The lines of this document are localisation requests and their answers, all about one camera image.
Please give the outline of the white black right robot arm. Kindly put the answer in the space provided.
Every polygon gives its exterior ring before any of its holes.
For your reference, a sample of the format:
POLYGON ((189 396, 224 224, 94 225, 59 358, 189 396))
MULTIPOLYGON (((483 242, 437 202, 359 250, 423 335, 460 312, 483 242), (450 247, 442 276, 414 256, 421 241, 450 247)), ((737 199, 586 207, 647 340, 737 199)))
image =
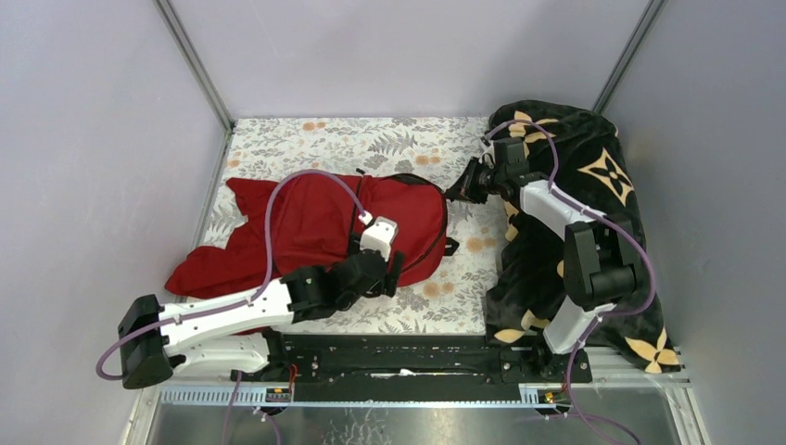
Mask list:
POLYGON ((568 369, 565 354, 583 347, 590 329, 613 314, 621 298, 653 292, 653 265, 630 219, 607 216, 566 194, 551 177, 530 168, 522 143, 489 142, 492 158, 470 158, 446 197, 484 204, 497 195, 563 240, 566 297, 543 331, 548 347, 531 358, 535 376, 553 382, 568 369))

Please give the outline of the red student backpack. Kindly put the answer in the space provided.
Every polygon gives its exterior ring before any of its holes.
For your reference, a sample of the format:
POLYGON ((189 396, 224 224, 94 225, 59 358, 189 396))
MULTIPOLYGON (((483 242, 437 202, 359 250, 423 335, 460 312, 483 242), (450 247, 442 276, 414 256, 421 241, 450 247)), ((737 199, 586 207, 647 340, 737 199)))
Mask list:
POLYGON ((272 190, 263 220, 268 274, 340 264, 374 270, 376 294, 428 279, 459 243, 448 235, 443 190, 412 173, 292 173, 272 190))

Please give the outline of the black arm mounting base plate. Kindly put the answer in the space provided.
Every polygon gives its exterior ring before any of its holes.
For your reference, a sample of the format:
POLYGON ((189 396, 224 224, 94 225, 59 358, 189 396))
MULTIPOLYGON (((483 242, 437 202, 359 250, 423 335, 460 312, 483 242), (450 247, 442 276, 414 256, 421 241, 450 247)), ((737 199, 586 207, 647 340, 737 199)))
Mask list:
POLYGON ((526 401, 523 390, 565 392, 592 380, 587 354, 556 354, 541 337, 503 345, 484 336, 269 334, 260 371, 243 383, 281 383, 296 402, 526 401))

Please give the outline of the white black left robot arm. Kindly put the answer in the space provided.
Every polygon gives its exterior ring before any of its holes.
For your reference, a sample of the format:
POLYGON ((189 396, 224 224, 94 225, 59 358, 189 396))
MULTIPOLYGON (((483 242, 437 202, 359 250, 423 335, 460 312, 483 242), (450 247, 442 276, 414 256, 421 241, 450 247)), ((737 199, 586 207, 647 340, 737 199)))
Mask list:
POLYGON ((233 371, 277 380, 288 359, 261 328, 328 318, 361 298, 392 297, 404 261, 400 251, 387 261, 366 249, 332 266, 300 267, 262 292, 197 303, 160 304, 153 294, 139 297, 118 325, 121 383, 139 389, 178 374, 233 371))

